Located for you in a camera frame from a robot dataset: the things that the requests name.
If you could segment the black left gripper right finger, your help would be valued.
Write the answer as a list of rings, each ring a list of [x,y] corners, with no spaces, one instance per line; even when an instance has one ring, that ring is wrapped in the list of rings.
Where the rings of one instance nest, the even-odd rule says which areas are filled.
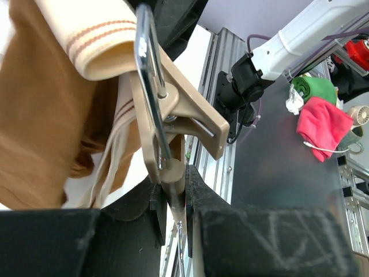
[[[185,171],[187,241],[194,276],[367,276],[368,257],[317,208],[237,209],[197,168]]]

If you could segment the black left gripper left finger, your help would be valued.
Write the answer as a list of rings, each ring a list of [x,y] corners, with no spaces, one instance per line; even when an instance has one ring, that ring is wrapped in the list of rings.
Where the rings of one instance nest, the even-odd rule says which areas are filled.
[[[143,180],[103,209],[1,212],[2,276],[158,276],[167,204]]]

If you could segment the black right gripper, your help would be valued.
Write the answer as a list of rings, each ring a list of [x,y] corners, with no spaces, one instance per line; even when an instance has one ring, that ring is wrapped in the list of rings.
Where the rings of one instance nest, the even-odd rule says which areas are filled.
[[[150,6],[160,46],[171,60],[187,47],[208,0],[128,0],[133,10],[141,3]]]

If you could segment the wooden clip hanger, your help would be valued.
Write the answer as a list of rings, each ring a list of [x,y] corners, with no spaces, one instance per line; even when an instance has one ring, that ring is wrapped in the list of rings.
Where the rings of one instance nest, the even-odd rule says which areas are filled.
[[[219,159],[224,153],[229,123],[193,87],[168,56],[163,62],[164,88],[167,91],[165,99],[161,100],[157,96],[159,80],[156,74],[149,73],[147,78],[153,100],[159,105],[159,120],[154,122],[135,51],[134,59],[137,70],[129,74],[129,81],[133,90],[144,163],[151,182],[162,186],[172,212],[178,231],[179,272],[185,276],[185,149],[183,144],[175,148],[170,143],[178,135],[192,135],[199,139],[214,159]]]

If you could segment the brown underwear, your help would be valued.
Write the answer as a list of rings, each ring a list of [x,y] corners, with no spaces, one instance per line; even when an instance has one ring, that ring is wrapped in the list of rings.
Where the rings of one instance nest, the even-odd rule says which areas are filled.
[[[36,3],[9,2],[14,34],[1,63],[1,203],[10,209],[63,207],[69,178],[94,175],[92,187],[118,96],[116,77],[79,74]]]

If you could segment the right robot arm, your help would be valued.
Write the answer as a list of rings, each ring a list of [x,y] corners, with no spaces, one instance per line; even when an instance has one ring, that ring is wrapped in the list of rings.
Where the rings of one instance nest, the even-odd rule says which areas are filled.
[[[253,51],[245,53],[231,68],[231,81],[218,95],[217,111],[228,119],[258,100],[264,90],[311,46],[328,38],[340,38],[330,32],[347,23],[356,12],[368,6],[368,1],[313,1],[278,34]],[[163,100],[164,60],[167,57],[157,41],[155,23],[150,6],[137,2],[132,8],[137,17],[137,38],[134,51],[137,66],[144,76],[144,91],[154,122],[159,120],[159,105],[154,102],[147,80],[149,73],[159,80],[157,96]]]

